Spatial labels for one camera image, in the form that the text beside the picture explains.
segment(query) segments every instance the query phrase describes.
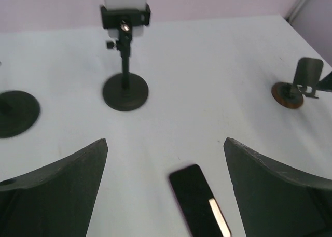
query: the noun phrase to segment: table surface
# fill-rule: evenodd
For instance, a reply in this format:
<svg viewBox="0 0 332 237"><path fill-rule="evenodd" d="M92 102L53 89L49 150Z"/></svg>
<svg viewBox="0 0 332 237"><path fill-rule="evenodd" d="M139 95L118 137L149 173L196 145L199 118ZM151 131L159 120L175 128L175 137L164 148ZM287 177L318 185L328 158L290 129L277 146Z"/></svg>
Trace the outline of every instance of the table surface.
<svg viewBox="0 0 332 237"><path fill-rule="evenodd" d="M41 104L38 122L0 140L0 180L64 158L99 138L109 151L91 218L92 236L189 236L168 174L197 163L233 237L245 236L223 143L332 179L332 95L299 110L271 95L292 81L298 60L320 58L280 16L152 23L132 45L131 72L147 103L122 113L101 90L121 71L100 28L0 34L0 86ZM325 63L322 76L331 67Z"/></svg>

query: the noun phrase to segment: white device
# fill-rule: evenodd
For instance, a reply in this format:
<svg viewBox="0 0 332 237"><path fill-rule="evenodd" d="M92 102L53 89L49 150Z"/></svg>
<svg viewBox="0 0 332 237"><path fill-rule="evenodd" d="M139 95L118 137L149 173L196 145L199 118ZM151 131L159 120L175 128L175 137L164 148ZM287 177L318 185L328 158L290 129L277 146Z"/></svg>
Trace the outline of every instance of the white device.
<svg viewBox="0 0 332 237"><path fill-rule="evenodd" d="M105 7L107 10L121 10L121 9L138 9L145 10L146 0L105 0ZM133 36L143 35L144 27L138 26L133 28ZM118 38L119 31L117 29L108 30L111 38Z"/></svg>

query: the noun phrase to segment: round base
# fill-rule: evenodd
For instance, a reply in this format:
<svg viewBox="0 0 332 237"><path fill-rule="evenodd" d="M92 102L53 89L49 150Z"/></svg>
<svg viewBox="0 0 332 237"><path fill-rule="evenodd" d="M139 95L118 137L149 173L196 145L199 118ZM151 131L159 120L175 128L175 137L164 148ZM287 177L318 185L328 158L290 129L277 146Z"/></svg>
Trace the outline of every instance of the round base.
<svg viewBox="0 0 332 237"><path fill-rule="evenodd" d="M145 80L130 74L130 89L122 88L122 74L112 76L104 85L103 96L106 104L117 111L133 111L140 108L147 100L149 87Z"/></svg>
<svg viewBox="0 0 332 237"><path fill-rule="evenodd" d="M303 95L290 94L291 87L289 83L278 82L273 85L271 92L280 105L289 109L298 109L303 104Z"/></svg>
<svg viewBox="0 0 332 237"><path fill-rule="evenodd" d="M0 138L14 137L29 129L38 119L40 106L36 98L22 91L0 94Z"/></svg>

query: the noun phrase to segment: white wall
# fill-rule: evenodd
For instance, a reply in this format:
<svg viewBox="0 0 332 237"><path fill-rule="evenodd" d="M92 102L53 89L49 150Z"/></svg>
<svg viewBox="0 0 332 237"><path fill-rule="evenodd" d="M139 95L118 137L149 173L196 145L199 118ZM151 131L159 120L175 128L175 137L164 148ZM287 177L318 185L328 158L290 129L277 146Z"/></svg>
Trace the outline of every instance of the white wall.
<svg viewBox="0 0 332 237"><path fill-rule="evenodd" d="M153 21L285 15L295 0L148 0ZM98 26L103 0L0 0L0 32Z"/></svg>
<svg viewBox="0 0 332 237"><path fill-rule="evenodd" d="M331 0L309 0L293 22L297 32L331 65Z"/></svg>

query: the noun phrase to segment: small stand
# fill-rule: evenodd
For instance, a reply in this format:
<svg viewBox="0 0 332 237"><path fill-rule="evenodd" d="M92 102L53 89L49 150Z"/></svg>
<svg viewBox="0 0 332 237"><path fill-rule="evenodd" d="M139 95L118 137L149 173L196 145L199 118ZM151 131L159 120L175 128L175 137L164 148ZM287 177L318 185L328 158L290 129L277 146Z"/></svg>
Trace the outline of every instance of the small stand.
<svg viewBox="0 0 332 237"><path fill-rule="evenodd" d="M116 42L108 42L108 49L117 49L122 58L122 74L108 79L103 88L106 104L118 111L132 111L141 107L147 100L149 88L143 78L129 72L130 43L132 30L135 26L150 24L150 8L139 10L107 10L101 7L104 29L118 29L119 38Z"/></svg>
<svg viewBox="0 0 332 237"><path fill-rule="evenodd" d="M0 94L0 138L14 137L29 129L38 119L36 98L22 91Z"/></svg>
<svg viewBox="0 0 332 237"><path fill-rule="evenodd" d="M274 99L284 107L297 109L303 104L303 95L318 99L316 91L332 92L332 73L320 81L323 70L320 59L303 57L299 60L293 84L278 82L272 87Z"/></svg>

